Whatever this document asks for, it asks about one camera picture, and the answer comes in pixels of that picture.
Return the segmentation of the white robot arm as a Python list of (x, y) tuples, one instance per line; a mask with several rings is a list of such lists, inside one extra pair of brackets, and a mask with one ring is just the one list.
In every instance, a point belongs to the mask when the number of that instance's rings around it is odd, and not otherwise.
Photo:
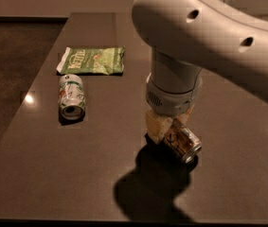
[(207, 69), (268, 103), (268, 22), (230, 0), (134, 0), (132, 19), (152, 48), (148, 134), (155, 143), (185, 123)]

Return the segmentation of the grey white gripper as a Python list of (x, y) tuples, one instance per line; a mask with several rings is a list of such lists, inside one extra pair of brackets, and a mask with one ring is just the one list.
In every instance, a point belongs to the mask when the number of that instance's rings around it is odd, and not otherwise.
[(200, 94), (203, 81), (200, 77), (196, 84), (186, 93), (167, 93), (159, 89), (151, 80), (146, 79), (146, 100), (152, 110), (147, 110), (145, 120), (149, 137), (155, 144), (159, 144), (169, 130), (173, 119), (169, 116), (180, 114), (180, 121), (185, 124), (193, 112), (193, 106)]

